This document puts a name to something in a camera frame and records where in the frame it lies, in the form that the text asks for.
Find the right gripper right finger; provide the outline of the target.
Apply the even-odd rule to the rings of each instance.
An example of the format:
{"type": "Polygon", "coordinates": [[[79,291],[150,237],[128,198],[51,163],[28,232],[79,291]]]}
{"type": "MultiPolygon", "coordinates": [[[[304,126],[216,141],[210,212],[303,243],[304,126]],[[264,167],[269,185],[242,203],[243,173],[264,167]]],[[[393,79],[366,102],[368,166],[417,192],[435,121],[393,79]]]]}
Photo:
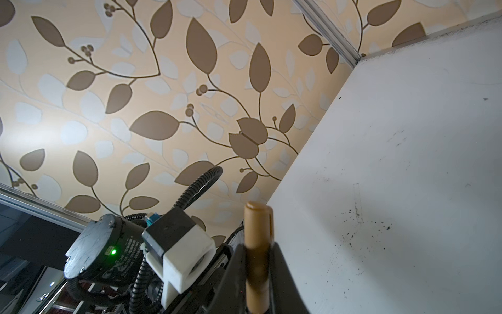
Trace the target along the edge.
{"type": "Polygon", "coordinates": [[[269,250],[269,294],[269,313],[309,314],[278,243],[269,250]]]}

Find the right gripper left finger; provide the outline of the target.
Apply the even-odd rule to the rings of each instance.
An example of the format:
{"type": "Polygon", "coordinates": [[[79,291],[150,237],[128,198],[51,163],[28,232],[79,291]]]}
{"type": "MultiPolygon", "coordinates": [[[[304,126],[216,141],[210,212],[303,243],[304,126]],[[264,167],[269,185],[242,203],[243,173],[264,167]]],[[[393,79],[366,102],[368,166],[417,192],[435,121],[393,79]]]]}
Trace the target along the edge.
{"type": "Polygon", "coordinates": [[[246,313],[246,278],[246,249],[240,244],[232,255],[207,313],[246,313]]]}

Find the brown pen cap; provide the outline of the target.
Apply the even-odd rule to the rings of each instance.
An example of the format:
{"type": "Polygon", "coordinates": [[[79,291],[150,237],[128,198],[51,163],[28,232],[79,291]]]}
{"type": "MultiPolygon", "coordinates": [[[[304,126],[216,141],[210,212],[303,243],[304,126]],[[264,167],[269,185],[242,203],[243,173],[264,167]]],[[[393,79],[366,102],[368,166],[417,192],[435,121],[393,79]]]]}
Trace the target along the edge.
{"type": "Polygon", "coordinates": [[[269,300],[269,249],[274,242],[273,210],[250,201],[244,208],[246,302],[250,313],[265,313],[269,300]]]}

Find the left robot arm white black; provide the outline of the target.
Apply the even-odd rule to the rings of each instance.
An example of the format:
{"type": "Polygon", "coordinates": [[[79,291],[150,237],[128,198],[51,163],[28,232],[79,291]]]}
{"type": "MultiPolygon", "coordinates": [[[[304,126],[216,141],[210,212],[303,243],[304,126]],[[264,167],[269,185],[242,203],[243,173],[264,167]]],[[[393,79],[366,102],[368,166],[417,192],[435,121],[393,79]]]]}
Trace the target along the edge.
{"type": "Polygon", "coordinates": [[[103,215],[66,252],[64,277],[77,301],[127,313],[161,313],[163,289],[145,258],[146,214],[103,215]]]}

